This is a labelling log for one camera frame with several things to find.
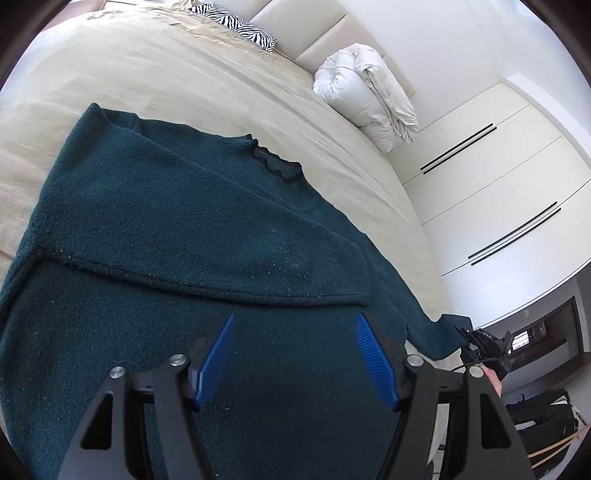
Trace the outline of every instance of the knit fabric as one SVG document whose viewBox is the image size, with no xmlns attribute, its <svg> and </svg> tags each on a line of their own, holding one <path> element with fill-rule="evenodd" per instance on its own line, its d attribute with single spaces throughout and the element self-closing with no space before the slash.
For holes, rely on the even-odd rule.
<svg viewBox="0 0 591 480">
<path fill-rule="evenodd" d="M 465 344 L 431 322 L 368 237 L 250 135 L 224 138 L 91 105 L 41 192 L 0 295 L 0 401 L 14 447 L 54 479 L 115 365 L 188 350 L 208 317 L 237 338 L 196 414 L 219 480 L 370 479 L 396 424 L 355 339 L 442 359 Z M 152 466 L 165 478 L 154 418 Z"/>
</svg>

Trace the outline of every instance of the pillow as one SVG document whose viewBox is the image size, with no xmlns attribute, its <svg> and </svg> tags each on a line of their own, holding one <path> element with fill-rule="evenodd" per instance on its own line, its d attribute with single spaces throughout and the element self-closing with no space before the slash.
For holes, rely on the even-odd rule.
<svg viewBox="0 0 591 480">
<path fill-rule="evenodd" d="M 339 50 L 314 74 L 314 92 L 334 110 L 359 128 L 383 155 L 397 142 L 388 112 L 361 75 L 355 71 L 355 57 Z"/>
<path fill-rule="evenodd" d="M 224 7 L 220 7 L 213 3 L 206 3 L 195 5 L 194 7 L 189 8 L 189 11 L 201 15 L 202 17 L 215 20 L 224 27 L 229 28 L 251 42 L 256 43 L 263 50 L 275 50 L 275 43 L 277 43 L 277 40 L 273 36 L 269 35 L 262 28 L 259 28 L 243 18 L 240 18 L 238 15 L 233 14 L 229 10 L 226 10 Z"/>
</svg>

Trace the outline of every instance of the white headboard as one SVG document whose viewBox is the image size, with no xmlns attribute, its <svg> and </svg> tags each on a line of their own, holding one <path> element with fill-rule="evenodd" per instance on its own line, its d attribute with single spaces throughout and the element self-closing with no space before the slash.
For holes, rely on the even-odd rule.
<svg viewBox="0 0 591 480">
<path fill-rule="evenodd" d="M 414 88 L 374 37 L 336 0 L 212 0 L 268 31 L 277 50 L 314 74 L 340 48 L 375 48 L 408 96 Z"/>
</svg>

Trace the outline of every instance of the white wall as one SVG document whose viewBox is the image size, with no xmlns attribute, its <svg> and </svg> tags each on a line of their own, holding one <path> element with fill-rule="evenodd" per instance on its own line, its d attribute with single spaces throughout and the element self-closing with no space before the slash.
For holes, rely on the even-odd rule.
<svg viewBox="0 0 591 480">
<path fill-rule="evenodd" d="M 466 0 L 339 0 L 413 83 L 420 128 L 500 81 Z"/>
<path fill-rule="evenodd" d="M 585 345 L 585 351 L 591 352 L 591 264 L 588 264 L 575 276 L 577 282 L 577 288 L 579 290 L 579 297 L 583 310 L 586 312 L 587 322 L 585 324 L 586 332 L 583 330 L 583 343 Z"/>
<path fill-rule="evenodd" d="M 519 0 L 467 0 L 505 83 L 553 120 L 591 166 L 591 88 L 564 45 Z"/>
<path fill-rule="evenodd" d="M 534 321 L 542 318 L 544 315 L 552 312 L 555 308 L 562 305 L 570 298 L 574 297 L 577 304 L 577 311 L 579 312 L 579 320 L 581 324 L 581 333 L 583 336 L 583 348 L 588 351 L 591 348 L 589 344 L 589 328 L 587 323 L 586 311 L 584 307 L 584 300 L 579 289 L 576 277 L 562 284 L 560 287 L 548 293 L 538 301 L 529 305 L 526 309 L 501 320 L 498 323 L 487 327 L 486 330 L 497 337 L 503 337 L 505 332 L 516 332 Z M 521 387 L 536 378 L 552 371 L 566 362 L 572 355 L 569 353 L 569 347 L 562 345 L 548 355 L 522 367 L 507 375 L 503 380 L 503 388 L 507 395 L 504 396 L 506 402 L 513 402 L 519 400 L 519 394 L 510 392 Z"/>
<path fill-rule="evenodd" d="M 591 423 L 591 365 L 584 367 L 573 379 L 563 385 L 570 399 L 583 415 L 587 423 Z"/>
</svg>

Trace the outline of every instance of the beige bedspread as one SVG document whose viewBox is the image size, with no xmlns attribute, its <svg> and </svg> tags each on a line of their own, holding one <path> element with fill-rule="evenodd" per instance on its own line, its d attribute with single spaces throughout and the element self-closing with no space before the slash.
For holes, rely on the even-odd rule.
<svg viewBox="0 0 591 480">
<path fill-rule="evenodd" d="M 398 269 L 429 317 L 450 312 L 394 170 L 311 86 L 286 58 L 180 9 L 104 10 L 43 32 L 0 92 L 0 280 L 68 133 L 97 102 L 204 132 L 251 133 L 300 162 L 310 184 Z"/>
</svg>

